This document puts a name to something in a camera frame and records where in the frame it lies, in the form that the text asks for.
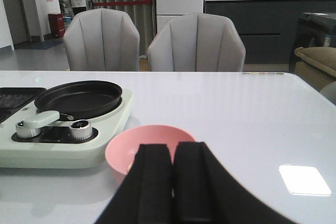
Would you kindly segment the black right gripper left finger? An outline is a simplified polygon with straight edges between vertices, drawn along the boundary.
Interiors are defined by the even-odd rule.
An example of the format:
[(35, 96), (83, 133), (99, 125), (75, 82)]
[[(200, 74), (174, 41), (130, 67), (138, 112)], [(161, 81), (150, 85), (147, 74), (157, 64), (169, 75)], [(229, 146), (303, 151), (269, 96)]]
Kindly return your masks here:
[(96, 223), (171, 223), (172, 163), (167, 145), (141, 144)]

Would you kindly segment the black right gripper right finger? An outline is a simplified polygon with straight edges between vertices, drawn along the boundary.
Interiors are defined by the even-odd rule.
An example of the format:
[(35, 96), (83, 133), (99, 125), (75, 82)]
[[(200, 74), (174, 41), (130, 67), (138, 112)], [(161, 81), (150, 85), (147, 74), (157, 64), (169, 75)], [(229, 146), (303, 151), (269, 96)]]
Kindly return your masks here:
[(292, 223), (244, 188), (204, 142), (174, 154), (175, 223)]

